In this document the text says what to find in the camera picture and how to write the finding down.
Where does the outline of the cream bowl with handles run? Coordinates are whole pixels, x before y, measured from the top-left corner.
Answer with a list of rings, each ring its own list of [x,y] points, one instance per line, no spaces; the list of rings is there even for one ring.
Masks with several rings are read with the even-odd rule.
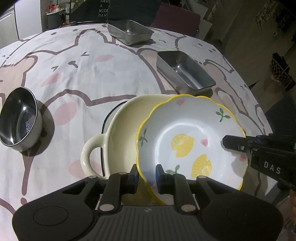
[[[172,95],[167,94],[146,94],[117,106],[116,112],[112,111],[108,118],[110,122],[106,132],[89,139],[82,149],[80,164],[84,174],[108,179],[115,173],[128,173],[136,163],[136,140],[140,124],[156,105],[171,97]],[[90,154],[98,147],[102,148],[103,152],[103,175],[98,174],[90,164]]]

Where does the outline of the lemon print scalloped bowl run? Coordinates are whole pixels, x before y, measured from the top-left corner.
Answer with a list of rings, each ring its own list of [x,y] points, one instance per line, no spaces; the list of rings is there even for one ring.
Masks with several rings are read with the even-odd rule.
[[[180,94],[157,104],[140,124],[136,139],[137,169],[154,201],[173,204],[171,195],[157,190],[157,165],[167,174],[189,180],[203,175],[241,189],[248,158],[224,147],[226,135],[246,136],[234,114],[208,97]]]

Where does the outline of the rectangular steel tray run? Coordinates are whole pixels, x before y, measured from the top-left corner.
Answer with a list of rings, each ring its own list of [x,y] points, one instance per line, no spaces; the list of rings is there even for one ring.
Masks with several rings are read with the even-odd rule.
[[[146,43],[154,31],[133,20],[116,20],[107,23],[109,34],[127,46]]]
[[[157,70],[179,94],[197,96],[216,85],[196,60],[181,51],[159,51]]]

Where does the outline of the round stainless steel bowl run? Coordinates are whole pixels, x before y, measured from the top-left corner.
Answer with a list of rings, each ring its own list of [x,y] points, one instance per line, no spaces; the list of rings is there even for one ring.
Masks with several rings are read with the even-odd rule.
[[[1,143],[23,152],[40,138],[43,120],[34,94],[25,87],[14,89],[1,109]]]

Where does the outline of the cartoon animal print tablecloth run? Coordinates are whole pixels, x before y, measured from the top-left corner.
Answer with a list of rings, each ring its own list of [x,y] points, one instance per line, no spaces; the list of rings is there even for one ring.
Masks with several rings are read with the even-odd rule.
[[[30,89],[44,132],[25,153],[1,146],[1,240],[16,240],[11,220],[21,205],[84,178],[81,150],[116,105],[174,92],[156,69],[157,53],[166,50],[187,53],[215,79],[211,98],[226,106],[248,135],[271,133],[249,84],[202,40],[154,29],[150,42],[127,47],[104,24],[27,37],[1,49],[1,101],[19,86]]]

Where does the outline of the maroon chair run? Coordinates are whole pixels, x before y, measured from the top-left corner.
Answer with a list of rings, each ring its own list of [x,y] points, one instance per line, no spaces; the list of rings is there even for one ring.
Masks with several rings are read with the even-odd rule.
[[[178,6],[161,3],[151,27],[196,37],[200,21],[199,14]]]

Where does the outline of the dark blue chair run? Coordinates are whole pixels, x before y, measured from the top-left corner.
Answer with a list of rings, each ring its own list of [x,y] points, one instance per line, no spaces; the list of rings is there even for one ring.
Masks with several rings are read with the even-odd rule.
[[[109,1],[107,21],[133,20],[150,26],[154,21],[161,1],[118,0]]]

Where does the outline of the black sign with text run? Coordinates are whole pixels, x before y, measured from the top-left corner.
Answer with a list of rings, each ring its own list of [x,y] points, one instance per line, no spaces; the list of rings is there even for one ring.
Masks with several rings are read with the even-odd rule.
[[[98,18],[100,21],[107,20],[108,8],[110,0],[100,0],[98,5]]]

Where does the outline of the grey trash bin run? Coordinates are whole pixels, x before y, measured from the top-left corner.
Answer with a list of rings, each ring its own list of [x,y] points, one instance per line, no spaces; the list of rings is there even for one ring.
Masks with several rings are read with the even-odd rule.
[[[63,11],[55,11],[47,13],[48,29],[53,30],[59,28],[63,21]]]

